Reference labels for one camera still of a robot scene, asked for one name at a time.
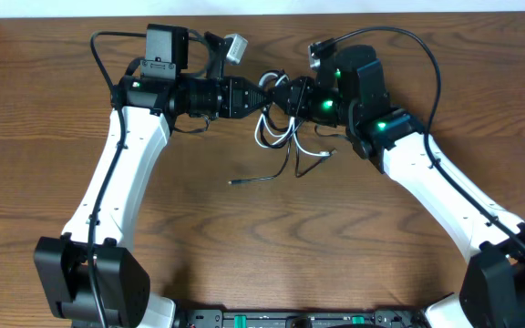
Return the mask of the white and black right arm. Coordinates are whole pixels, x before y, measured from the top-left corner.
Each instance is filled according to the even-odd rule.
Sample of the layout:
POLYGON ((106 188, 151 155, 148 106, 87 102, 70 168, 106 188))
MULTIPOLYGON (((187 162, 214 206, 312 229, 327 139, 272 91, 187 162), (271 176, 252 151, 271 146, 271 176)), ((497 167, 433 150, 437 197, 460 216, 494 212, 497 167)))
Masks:
POLYGON ((427 325, 525 327, 525 221, 468 179, 416 117, 391 104, 371 46, 315 64, 316 77, 273 87, 273 102, 290 117, 345 127, 355 153, 408 190, 468 264, 460 292, 423 311, 427 325))

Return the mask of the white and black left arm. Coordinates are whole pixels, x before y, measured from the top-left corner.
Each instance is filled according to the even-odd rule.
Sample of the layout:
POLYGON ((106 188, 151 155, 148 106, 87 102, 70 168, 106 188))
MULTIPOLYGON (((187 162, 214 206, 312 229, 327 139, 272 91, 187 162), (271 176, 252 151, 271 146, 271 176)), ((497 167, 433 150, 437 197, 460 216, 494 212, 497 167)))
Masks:
POLYGON ((247 41, 181 26, 150 24, 145 53, 109 82, 108 137, 83 200, 56 238, 43 237, 34 263, 53 315, 76 327, 172 327, 175 302, 150 289, 133 256, 151 172, 176 119, 240 119, 269 98, 226 65, 241 62, 247 41))

